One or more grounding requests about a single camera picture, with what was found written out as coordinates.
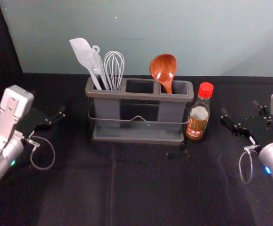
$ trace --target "red bottle cap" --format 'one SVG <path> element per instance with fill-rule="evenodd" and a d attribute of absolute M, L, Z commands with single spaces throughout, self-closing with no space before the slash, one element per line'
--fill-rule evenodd
<path fill-rule="evenodd" d="M 210 98 L 213 94 L 214 86 L 209 82 L 203 82 L 200 84 L 198 96 L 201 98 Z"/>

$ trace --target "white silicone spatula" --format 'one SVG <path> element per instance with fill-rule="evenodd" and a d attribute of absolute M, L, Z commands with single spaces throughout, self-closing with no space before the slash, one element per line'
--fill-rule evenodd
<path fill-rule="evenodd" d="M 91 53 L 91 47 L 88 44 L 88 42 L 83 38 L 71 39 L 69 40 L 69 42 L 72 46 L 72 49 L 74 50 L 75 56 L 78 59 L 79 63 L 88 69 L 95 88 L 98 90 L 102 90 L 98 78 L 93 72 L 92 69 L 93 64 L 88 57 L 89 54 Z"/>

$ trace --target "cable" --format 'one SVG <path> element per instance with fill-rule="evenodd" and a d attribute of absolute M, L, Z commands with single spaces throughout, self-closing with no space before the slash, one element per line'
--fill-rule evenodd
<path fill-rule="evenodd" d="M 239 159 L 239 173 L 240 173 L 240 178 L 241 178 L 241 181 L 244 183 L 244 184 L 248 184 L 252 177 L 253 177 L 253 159 L 250 155 L 250 152 L 255 152 L 255 153 L 258 153 L 256 151 L 253 151 L 253 150 L 246 150 L 245 152 L 243 152 L 243 154 L 240 156 L 240 159 Z M 250 160 L 250 177 L 248 179 L 248 181 L 245 181 L 244 177 L 243 177 L 243 174 L 242 174 L 242 169 L 241 169 L 241 161 L 242 161 L 242 158 L 245 154 L 248 154 L 249 155 L 249 160 Z"/>
<path fill-rule="evenodd" d="M 35 150 L 36 150 L 36 149 L 33 149 L 32 153 L 31 153 L 31 156 L 30 156 L 30 160 L 31 160 L 32 165 L 33 165 L 36 169 L 38 169 L 38 170 L 49 170 L 49 169 L 53 166 L 53 164 L 55 163 L 56 152 L 55 152 L 54 147 L 52 146 L 52 144 L 51 144 L 51 142 L 50 142 L 49 140 L 47 140 L 47 139 L 45 139 L 45 138 L 43 138 L 43 137 L 39 137 L 39 136 L 32 136 L 32 137 L 38 138 L 38 139 L 42 139 L 42 140 L 46 141 L 46 142 L 50 145 L 50 147 L 51 147 L 51 149 L 52 149 L 52 153 L 53 153 L 53 159 L 52 159 L 51 164 L 50 164 L 49 166 L 43 168 L 43 167 L 37 166 L 37 165 L 33 162 L 33 154 L 34 154 L 34 152 L 35 152 Z"/>

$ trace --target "led light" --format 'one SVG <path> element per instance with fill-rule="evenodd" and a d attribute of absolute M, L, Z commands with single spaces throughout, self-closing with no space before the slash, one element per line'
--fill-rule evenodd
<path fill-rule="evenodd" d="M 270 168 L 268 168 L 267 166 L 265 166 L 265 172 L 267 174 L 271 174 L 272 173 L 272 171 L 270 170 Z"/>

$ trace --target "bottle label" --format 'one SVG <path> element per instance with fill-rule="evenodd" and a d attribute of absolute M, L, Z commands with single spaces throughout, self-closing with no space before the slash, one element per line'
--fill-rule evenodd
<path fill-rule="evenodd" d="M 207 127 L 208 118 L 205 120 L 197 120 L 191 115 L 186 129 L 186 135 L 192 140 L 200 140 L 203 137 L 204 131 Z"/>

